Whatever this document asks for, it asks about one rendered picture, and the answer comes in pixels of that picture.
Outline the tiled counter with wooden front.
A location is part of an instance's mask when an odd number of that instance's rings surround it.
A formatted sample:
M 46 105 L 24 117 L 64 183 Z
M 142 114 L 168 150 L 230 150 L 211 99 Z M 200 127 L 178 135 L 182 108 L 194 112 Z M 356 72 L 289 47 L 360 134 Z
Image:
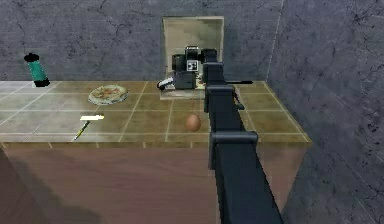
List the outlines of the tiled counter with wooden front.
M 219 224 L 202 98 L 131 82 L 84 124 L 93 88 L 0 82 L 0 224 Z

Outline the round pizza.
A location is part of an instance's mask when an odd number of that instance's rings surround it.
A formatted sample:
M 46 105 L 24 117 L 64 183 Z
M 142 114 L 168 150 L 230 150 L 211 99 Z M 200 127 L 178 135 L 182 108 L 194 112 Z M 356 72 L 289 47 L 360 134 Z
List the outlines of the round pizza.
M 88 96 L 88 101 L 95 105 L 111 105 L 125 100 L 128 91 L 120 85 L 104 85 L 92 90 Z

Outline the teal cylinder with black caps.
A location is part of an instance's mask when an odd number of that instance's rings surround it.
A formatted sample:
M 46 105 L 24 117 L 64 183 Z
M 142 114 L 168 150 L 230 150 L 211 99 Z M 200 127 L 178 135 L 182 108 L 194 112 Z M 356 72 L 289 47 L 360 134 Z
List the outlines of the teal cylinder with black caps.
M 24 61 L 29 67 L 30 74 L 36 87 L 47 87 L 50 81 L 43 70 L 39 61 L 40 57 L 37 54 L 29 53 L 24 57 Z

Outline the open beige cardboard box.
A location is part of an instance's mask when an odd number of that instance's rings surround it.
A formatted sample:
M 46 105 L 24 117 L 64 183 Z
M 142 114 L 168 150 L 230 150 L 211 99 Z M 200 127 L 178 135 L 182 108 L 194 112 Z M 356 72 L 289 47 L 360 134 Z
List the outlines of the open beige cardboard box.
M 162 25 L 165 79 L 173 78 L 172 56 L 184 54 L 187 46 L 197 46 L 199 49 L 215 49 L 218 52 L 218 60 L 222 60 L 223 16 L 164 17 Z M 202 75 L 202 64 L 198 63 L 195 89 L 176 89 L 172 83 L 160 91 L 160 99 L 203 99 L 205 84 L 202 82 Z

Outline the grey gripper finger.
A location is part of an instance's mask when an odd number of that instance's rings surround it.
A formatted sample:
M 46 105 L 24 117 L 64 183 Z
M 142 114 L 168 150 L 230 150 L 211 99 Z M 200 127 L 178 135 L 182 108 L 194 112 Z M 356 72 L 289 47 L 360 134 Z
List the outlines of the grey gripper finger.
M 171 85 L 173 83 L 173 78 L 172 77 L 169 77 L 169 78 L 166 78 L 162 81 L 159 81 L 157 83 L 157 88 L 160 90 L 160 91 L 163 91 L 168 85 Z

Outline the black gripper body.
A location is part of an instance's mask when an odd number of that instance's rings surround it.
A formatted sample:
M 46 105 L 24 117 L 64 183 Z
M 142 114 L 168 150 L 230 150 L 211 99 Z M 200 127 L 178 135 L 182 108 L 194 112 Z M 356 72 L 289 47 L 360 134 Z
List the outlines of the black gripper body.
M 173 85 L 176 89 L 195 89 L 197 61 L 187 60 L 184 54 L 172 56 Z

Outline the brown egg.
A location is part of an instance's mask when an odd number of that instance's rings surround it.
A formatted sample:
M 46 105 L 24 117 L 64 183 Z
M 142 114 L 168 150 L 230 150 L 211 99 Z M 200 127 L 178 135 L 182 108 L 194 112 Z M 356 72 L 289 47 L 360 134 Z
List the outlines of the brown egg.
M 191 132 L 196 132 L 201 127 L 201 119 L 197 114 L 190 114 L 186 119 L 186 129 Z

